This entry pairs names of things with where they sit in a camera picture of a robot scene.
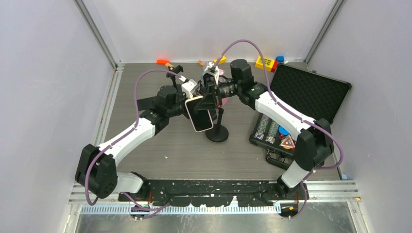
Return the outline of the smartphone with cream case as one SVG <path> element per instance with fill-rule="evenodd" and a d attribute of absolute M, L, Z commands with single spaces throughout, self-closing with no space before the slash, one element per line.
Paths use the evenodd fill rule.
<path fill-rule="evenodd" d="M 203 96 L 196 96 L 196 104 L 200 101 Z M 204 132 L 213 128 L 213 121 L 209 110 L 196 111 L 196 114 L 190 119 L 194 130 L 199 132 Z"/>

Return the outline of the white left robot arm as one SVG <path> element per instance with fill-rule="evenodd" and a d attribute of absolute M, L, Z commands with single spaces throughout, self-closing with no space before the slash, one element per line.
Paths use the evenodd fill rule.
<path fill-rule="evenodd" d="M 98 146 L 86 145 L 81 152 L 75 181 L 100 199 L 113 192 L 127 192 L 138 201 L 145 200 L 149 195 L 145 178 L 136 172 L 118 172 L 117 166 L 138 145 L 164 129 L 171 117 L 186 116 L 184 103 L 197 93 L 198 85 L 188 82 L 162 86 L 155 97 L 137 100 L 143 110 L 138 122 Z"/>

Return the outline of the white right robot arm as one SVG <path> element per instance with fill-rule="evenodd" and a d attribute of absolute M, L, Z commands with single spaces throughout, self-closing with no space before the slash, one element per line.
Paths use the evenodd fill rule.
<path fill-rule="evenodd" d="M 225 77 L 216 62 L 202 64 L 202 90 L 197 110 L 217 109 L 224 98 L 239 97 L 240 101 L 268 116 L 288 131 L 296 142 L 292 164 L 277 180 L 277 192 L 290 199 L 297 186 L 334 152 L 334 137 L 325 119 L 315 120 L 288 105 L 263 83 L 257 82 L 250 64 L 244 59 L 230 63 L 230 78 Z"/>

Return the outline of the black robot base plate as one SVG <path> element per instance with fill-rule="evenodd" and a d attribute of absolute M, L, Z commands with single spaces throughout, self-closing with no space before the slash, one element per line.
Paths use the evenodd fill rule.
<path fill-rule="evenodd" d="M 308 197 L 298 186 L 285 193 L 276 182 L 259 180 L 146 180 L 137 193 L 120 194 L 119 201 L 142 201 L 155 207 L 226 207 L 237 202 L 239 207 L 270 206 L 276 201 L 295 203 Z"/>

